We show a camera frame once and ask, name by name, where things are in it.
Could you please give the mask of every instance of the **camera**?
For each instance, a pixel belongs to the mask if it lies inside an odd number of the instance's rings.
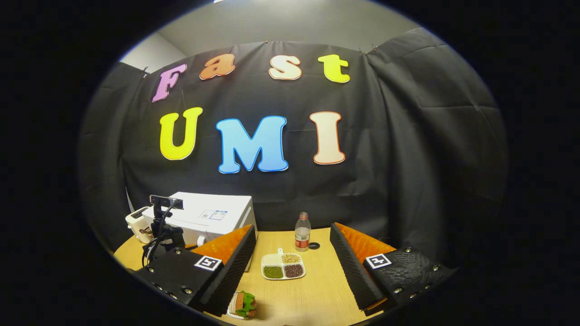
[[[173,208],[183,209],[183,200],[179,198],[150,195],[149,202],[152,203],[153,205],[159,204],[159,206],[163,207],[170,207],[171,205],[173,205]]]

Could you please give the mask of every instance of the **red beans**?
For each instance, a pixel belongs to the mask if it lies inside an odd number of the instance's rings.
[[[286,277],[299,277],[304,273],[302,265],[285,265],[284,274]]]

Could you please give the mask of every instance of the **plastic bottle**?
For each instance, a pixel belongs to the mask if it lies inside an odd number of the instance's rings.
[[[300,213],[298,222],[296,222],[296,236],[294,244],[297,251],[308,250],[308,245],[310,244],[310,221],[308,220],[308,213]]]

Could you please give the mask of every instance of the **cable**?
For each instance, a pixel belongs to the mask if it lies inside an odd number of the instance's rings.
[[[149,264],[149,257],[151,256],[152,252],[155,252],[155,250],[157,250],[157,247],[161,244],[161,241],[163,241],[163,235],[165,235],[165,230],[163,229],[163,224],[165,223],[165,219],[167,218],[167,215],[169,214],[169,211],[175,206],[175,204],[171,204],[171,206],[169,206],[169,208],[167,209],[167,211],[165,211],[165,213],[163,214],[163,218],[161,218],[161,223],[159,224],[159,235],[157,236],[157,238],[151,240],[151,242],[149,242],[149,244],[147,245],[148,248],[150,247],[151,243],[153,241],[155,241],[155,244],[153,246],[153,248],[149,249],[149,252],[147,253],[147,264]],[[143,258],[145,258],[145,250],[143,251],[143,256],[141,258],[141,263],[143,263]]]
[[[151,247],[151,244],[152,244],[154,241],[157,241],[157,239],[158,239],[158,238],[153,238],[153,239],[151,239],[151,241],[149,241],[149,243],[147,244],[147,249],[149,249],[149,248]],[[146,251],[147,251],[146,249],[145,249],[145,250],[143,250],[143,256],[141,256],[141,265],[142,265],[143,267],[145,267],[145,263],[143,262],[143,259],[145,259],[145,252],[146,252]]]

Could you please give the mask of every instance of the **letter u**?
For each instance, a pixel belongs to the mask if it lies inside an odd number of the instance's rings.
[[[169,113],[161,117],[161,137],[159,147],[161,154],[168,160],[183,160],[188,157],[195,147],[195,131],[197,129],[197,117],[203,112],[201,107],[192,107],[183,113],[186,119],[185,139],[181,146],[173,145],[173,126],[179,118],[178,113]]]

